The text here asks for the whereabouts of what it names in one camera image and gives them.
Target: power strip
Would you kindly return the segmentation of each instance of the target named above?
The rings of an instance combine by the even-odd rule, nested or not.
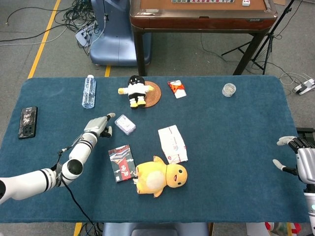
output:
[[[296,86],[293,89],[294,93],[297,93],[299,95],[305,94],[306,92],[315,89],[315,81],[314,79],[309,79],[307,81],[305,81],[304,83]]]
[[[91,44],[91,36],[93,34],[93,29],[94,24],[91,24],[76,33],[75,38],[82,45],[82,47],[87,47]]]

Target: playing card pack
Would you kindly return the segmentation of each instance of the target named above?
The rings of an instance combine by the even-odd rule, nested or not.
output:
[[[129,145],[109,150],[108,154],[112,163],[116,183],[136,177],[136,167]]]

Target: smartphone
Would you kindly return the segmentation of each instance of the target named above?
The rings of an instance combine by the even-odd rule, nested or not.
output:
[[[37,122],[37,107],[26,107],[21,111],[19,139],[35,137]]]

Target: plush toy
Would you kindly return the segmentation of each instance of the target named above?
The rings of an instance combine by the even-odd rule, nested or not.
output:
[[[130,101],[130,107],[137,109],[144,107],[146,101],[144,100],[146,93],[153,91],[154,88],[151,85],[144,85],[144,79],[141,76],[133,75],[130,77],[127,88],[119,88],[119,94],[128,94]]]
[[[186,169],[178,164],[166,165],[158,156],[153,161],[145,162],[136,167],[138,179],[133,179],[137,185],[137,193],[153,193],[157,198],[165,186],[177,188],[183,186],[187,180]]]

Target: metal table leg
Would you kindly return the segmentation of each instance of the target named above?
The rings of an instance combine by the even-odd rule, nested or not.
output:
[[[242,59],[237,65],[237,68],[235,69],[233,75],[241,75],[243,71],[245,70],[248,62],[252,59],[252,56],[254,55],[255,51],[259,47],[261,41],[264,39],[265,35],[268,31],[263,31],[261,33],[255,33],[254,37],[252,38],[251,43],[247,47]]]
[[[214,225],[215,225],[214,223],[208,223],[209,236],[212,236],[212,234],[213,234]]]
[[[140,76],[146,76],[142,33],[133,32],[133,38],[134,38],[134,46],[136,49],[136,56],[137,56],[138,74]]]

